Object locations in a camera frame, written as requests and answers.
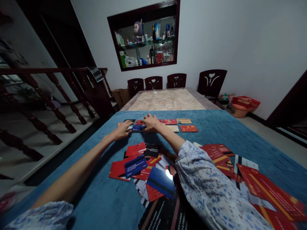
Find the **stuffed toy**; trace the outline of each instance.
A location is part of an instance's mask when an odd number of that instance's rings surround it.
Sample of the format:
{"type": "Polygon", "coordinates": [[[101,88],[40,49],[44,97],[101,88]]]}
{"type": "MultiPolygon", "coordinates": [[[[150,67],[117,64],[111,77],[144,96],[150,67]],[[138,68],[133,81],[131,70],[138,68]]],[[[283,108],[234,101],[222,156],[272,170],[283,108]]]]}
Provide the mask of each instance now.
{"type": "Polygon", "coordinates": [[[135,35],[134,44],[140,43],[140,41],[142,41],[142,35],[143,35],[142,19],[141,22],[134,23],[133,32],[135,35]]]}

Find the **sleeve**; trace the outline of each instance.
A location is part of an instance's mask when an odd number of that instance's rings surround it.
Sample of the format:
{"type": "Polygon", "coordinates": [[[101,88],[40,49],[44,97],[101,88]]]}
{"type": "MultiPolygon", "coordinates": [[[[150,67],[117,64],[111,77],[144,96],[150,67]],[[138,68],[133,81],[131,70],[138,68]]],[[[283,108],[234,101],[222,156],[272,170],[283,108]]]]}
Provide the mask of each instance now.
{"type": "Polygon", "coordinates": [[[272,229],[208,154],[186,141],[176,160],[185,196],[212,229],[272,229]]]}
{"type": "Polygon", "coordinates": [[[66,229],[73,210],[74,206],[65,201],[49,202],[39,208],[29,209],[4,229],[66,229]]]}

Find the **hand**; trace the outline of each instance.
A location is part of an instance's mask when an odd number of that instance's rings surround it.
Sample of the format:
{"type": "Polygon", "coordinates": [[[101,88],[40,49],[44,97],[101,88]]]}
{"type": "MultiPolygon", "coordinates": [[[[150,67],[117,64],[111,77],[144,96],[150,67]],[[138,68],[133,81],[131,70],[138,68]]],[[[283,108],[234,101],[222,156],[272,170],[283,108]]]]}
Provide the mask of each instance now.
{"type": "Polygon", "coordinates": [[[142,122],[146,125],[146,129],[144,131],[147,133],[157,133],[163,125],[165,126],[165,124],[158,121],[156,115],[152,116],[150,113],[144,117],[142,122]]]}
{"type": "Polygon", "coordinates": [[[118,141],[120,139],[127,137],[129,133],[132,132],[131,130],[127,131],[130,125],[133,125],[133,122],[129,120],[123,123],[117,123],[117,129],[111,132],[109,134],[109,137],[111,137],[113,141],[118,141]]]}

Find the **dining table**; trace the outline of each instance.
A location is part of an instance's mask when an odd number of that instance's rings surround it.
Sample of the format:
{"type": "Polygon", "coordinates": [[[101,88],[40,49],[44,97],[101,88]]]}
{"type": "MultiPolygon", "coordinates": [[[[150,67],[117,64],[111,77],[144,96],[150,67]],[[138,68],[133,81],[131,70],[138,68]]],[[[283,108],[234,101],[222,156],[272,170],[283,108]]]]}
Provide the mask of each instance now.
{"type": "MultiPolygon", "coordinates": [[[[303,166],[191,88],[149,90],[138,92],[39,186],[16,204],[1,219],[0,228],[29,209],[56,179],[112,132],[117,123],[125,119],[141,120],[148,113],[162,120],[190,119],[198,132],[179,131],[178,135],[183,139],[201,145],[226,145],[233,153],[257,163],[260,173],[306,205],[307,170],[303,166]]],[[[166,140],[155,133],[131,133],[128,138],[111,144],[72,202],[74,211],[67,229],[138,229],[146,208],[141,204],[136,185],[133,180],[127,182],[108,176],[111,164],[123,159],[127,147],[141,142],[159,145],[174,154],[166,140]]],[[[305,229],[306,226],[302,222],[298,224],[299,229],[305,229]]]]}

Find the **blue tablecloth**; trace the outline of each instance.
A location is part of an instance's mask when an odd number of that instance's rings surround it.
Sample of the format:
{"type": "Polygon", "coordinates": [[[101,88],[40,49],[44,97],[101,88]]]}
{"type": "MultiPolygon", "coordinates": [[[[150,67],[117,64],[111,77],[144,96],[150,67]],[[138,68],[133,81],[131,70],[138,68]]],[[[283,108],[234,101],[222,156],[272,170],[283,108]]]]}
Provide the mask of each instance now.
{"type": "MultiPolygon", "coordinates": [[[[31,194],[10,210],[1,220],[3,228],[25,212],[35,200],[70,166],[92,149],[106,134],[125,119],[142,119],[150,111],[116,113],[94,135],[51,173],[31,194]]],[[[277,186],[306,204],[307,170],[223,110],[151,111],[159,119],[190,118],[199,133],[179,135],[199,144],[222,143],[235,154],[259,164],[262,174],[277,186]]],[[[129,145],[156,143],[173,152],[159,134],[133,133],[130,138],[113,143],[103,154],[94,171],[77,195],[67,229],[137,229],[145,211],[133,181],[124,182],[108,177],[111,164],[122,160],[129,145]]]]}

